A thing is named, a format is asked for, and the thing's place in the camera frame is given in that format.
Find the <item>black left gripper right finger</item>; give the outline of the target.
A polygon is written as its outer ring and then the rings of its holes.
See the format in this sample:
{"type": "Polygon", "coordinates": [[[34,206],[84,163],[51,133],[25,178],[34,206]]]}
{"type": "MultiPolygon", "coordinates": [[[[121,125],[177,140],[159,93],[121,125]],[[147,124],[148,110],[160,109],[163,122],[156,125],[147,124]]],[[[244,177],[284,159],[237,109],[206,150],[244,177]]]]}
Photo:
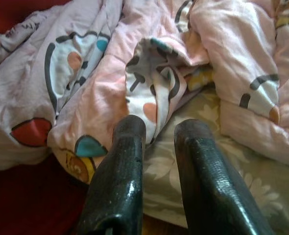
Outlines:
{"type": "Polygon", "coordinates": [[[176,125],[174,147],[189,234],[274,234],[207,124],[188,119],[176,125]]]}

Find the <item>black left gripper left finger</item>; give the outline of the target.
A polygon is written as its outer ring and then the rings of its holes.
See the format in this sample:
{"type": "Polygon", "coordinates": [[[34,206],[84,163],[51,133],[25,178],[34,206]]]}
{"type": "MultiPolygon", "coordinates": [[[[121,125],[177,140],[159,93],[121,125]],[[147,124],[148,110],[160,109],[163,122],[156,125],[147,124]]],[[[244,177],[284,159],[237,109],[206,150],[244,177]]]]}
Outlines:
{"type": "Polygon", "coordinates": [[[135,115],[115,127],[113,144],[89,185],[79,235],[140,235],[146,129],[135,115]]]}

